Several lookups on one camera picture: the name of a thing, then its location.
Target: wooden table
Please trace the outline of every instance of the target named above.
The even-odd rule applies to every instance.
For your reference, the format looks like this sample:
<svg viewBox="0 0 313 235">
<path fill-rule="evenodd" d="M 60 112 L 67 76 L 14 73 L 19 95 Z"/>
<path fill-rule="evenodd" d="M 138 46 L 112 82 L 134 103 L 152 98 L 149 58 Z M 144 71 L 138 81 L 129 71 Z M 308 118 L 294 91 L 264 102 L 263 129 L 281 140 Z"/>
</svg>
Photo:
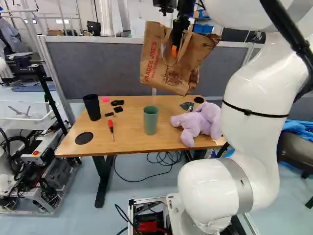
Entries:
<svg viewBox="0 0 313 235">
<path fill-rule="evenodd" d="M 209 149 L 223 146 L 224 138 L 214 141 L 209 136 L 200 135 L 195 138 L 195 146 L 188 148 L 180 140 L 182 129 L 174 128 L 171 125 L 171 116 L 185 112 L 180 104 L 188 101 L 194 103 L 196 96 L 112 96 L 110 102 L 106 103 L 102 102 L 100 97 L 101 119 L 91 121 L 85 109 L 55 154 L 59 158 L 92 156 L 101 179 L 95 206 L 102 207 L 111 166 L 116 154 Z M 124 111 L 117 113 L 116 117 L 105 117 L 105 113 L 113 112 L 111 105 L 113 100 L 124 100 Z M 157 132 L 153 136 L 144 133 L 143 108 L 147 105 L 156 105 L 159 108 Z M 109 119 L 114 123 L 114 142 L 108 128 Z M 85 145 L 77 145 L 75 139 L 83 132 L 92 132 L 93 139 Z"/>
</svg>

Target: trader joe's bag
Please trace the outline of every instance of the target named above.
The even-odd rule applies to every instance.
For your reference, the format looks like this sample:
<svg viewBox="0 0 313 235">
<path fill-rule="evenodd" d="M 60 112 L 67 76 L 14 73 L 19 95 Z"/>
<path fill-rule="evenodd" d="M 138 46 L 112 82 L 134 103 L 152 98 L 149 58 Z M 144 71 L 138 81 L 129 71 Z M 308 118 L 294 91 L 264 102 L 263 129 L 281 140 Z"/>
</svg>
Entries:
<svg viewBox="0 0 313 235">
<path fill-rule="evenodd" d="M 199 82 L 199 65 L 220 41 L 215 34 L 185 31 L 177 56 L 172 55 L 172 28 L 146 22 L 140 61 L 140 82 L 182 96 Z"/>
</svg>

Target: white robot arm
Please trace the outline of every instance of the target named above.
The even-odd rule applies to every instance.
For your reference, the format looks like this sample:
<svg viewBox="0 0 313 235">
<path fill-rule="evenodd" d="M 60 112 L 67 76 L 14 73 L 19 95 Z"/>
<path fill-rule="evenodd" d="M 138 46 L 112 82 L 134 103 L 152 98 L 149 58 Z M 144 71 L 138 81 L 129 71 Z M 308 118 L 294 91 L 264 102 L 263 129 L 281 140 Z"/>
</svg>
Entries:
<svg viewBox="0 0 313 235">
<path fill-rule="evenodd" d="M 280 1 L 313 44 L 313 2 Z M 310 49 L 290 45 L 289 28 L 279 27 L 281 32 L 285 30 L 284 36 L 278 32 L 272 22 L 275 16 L 265 11 L 267 2 L 203 0 L 208 15 L 218 24 L 267 33 L 263 49 L 231 77 L 225 91 L 222 130 L 235 148 L 234 154 L 190 162 L 179 173 L 185 209 L 208 234 L 219 234 L 231 216 L 267 207 L 275 200 L 279 191 L 277 142 L 291 106 L 312 72 L 303 55 L 309 55 Z"/>
</svg>

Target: gray floor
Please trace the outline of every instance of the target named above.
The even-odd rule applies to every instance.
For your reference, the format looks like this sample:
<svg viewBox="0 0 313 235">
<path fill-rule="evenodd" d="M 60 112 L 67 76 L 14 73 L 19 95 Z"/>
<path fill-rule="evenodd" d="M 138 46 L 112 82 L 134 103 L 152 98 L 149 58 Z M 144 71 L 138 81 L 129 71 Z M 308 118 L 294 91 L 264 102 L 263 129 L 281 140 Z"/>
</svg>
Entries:
<svg viewBox="0 0 313 235">
<path fill-rule="evenodd" d="M 0 100 L 43 101 L 42 93 L 13 93 L 0 87 Z M 80 104 L 73 105 L 76 115 L 82 111 Z M 58 215 L 54 217 L 0 216 L 1 235 L 114 235 L 126 226 L 114 204 L 126 210 L 128 199 L 165 196 L 177 192 L 177 174 L 180 165 L 171 173 L 148 179 L 141 183 L 127 183 L 115 174 L 102 209 L 94 207 L 99 177 L 91 158 L 83 158 L 69 195 Z M 137 180 L 167 168 L 150 164 L 145 155 L 121 155 L 116 167 L 123 176 Z M 261 235 L 311 235 L 313 210 L 304 204 L 313 196 L 313 178 L 301 180 L 301 172 L 288 165 L 279 165 L 281 189 L 276 201 L 268 208 L 251 212 L 251 217 Z"/>
</svg>

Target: teal plastic cup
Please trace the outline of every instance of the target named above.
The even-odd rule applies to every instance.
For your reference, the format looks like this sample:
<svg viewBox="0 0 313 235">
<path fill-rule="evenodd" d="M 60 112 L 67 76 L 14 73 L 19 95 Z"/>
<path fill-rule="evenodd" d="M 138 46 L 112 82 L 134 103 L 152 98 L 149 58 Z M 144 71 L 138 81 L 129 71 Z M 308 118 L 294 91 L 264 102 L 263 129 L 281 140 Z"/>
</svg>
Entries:
<svg viewBox="0 0 313 235">
<path fill-rule="evenodd" d="M 157 132 L 158 107 L 146 106 L 143 108 L 145 133 L 149 136 Z"/>
</svg>

